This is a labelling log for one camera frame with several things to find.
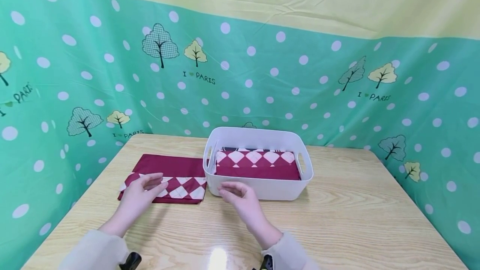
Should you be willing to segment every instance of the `sleeve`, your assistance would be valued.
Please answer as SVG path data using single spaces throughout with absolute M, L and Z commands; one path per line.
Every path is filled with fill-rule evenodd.
M 91 230 L 64 258 L 59 270 L 117 270 L 128 255 L 124 239 Z
M 271 248 L 262 251 L 262 255 L 272 257 L 274 270 L 320 269 L 289 232 L 284 232 L 280 241 Z

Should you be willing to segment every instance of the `table surface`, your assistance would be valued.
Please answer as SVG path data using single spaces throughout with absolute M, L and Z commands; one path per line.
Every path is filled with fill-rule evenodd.
M 143 153 L 202 157 L 206 139 L 134 135 L 24 269 L 56 269 L 115 211 Z M 387 169 L 367 150 L 308 146 L 315 176 L 295 201 L 262 201 L 322 269 L 467 269 Z M 234 210 L 208 191 L 199 205 L 152 204 L 125 236 L 137 269 L 249 270 L 260 247 Z

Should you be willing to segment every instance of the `black object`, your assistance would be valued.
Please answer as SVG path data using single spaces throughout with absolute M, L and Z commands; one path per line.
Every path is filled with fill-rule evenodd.
M 136 253 L 132 252 L 128 255 L 125 264 L 120 265 L 121 270 L 135 270 L 142 261 L 142 257 Z

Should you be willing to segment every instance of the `yellow tree print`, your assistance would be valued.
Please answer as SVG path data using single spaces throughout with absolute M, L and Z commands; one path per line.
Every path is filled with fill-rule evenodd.
M 0 51 L 0 78 L 6 86 L 8 86 L 8 81 L 5 80 L 2 73 L 7 72 L 8 68 L 10 68 L 10 60 L 5 52 Z
M 122 124 L 125 124 L 126 122 L 129 122 L 129 121 L 130 121 L 130 117 L 120 111 L 113 111 L 107 117 L 107 122 L 118 124 L 120 125 L 120 128 L 122 128 L 121 126 Z
M 395 67 L 393 67 L 391 62 L 388 62 L 382 67 L 370 72 L 370 74 L 368 75 L 368 79 L 378 82 L 375 89 L 378 89 L 380 83 L 394 83 L 397 80 L 397 74 L 395 74 Z
M 193 42 L 185 49 L 184 55 L 195 61 L 195 65 L 198 67 L 198 62 L 205 63 L 207 56 L 203 53 L 202 47 L 198 44 L 197 40 Z

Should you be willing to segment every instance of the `red argyle fabric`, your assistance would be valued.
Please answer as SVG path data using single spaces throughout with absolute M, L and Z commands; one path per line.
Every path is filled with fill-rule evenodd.
M 163 172 L 163 181 L 168 181 L 168 187 L 153 203 L 200 203 L 206 189 L 202 162 L 202 159 L 192 157 L 143 154 L 120 187 L 118 199 L 121 200 L 123 191 L 142 175 Z

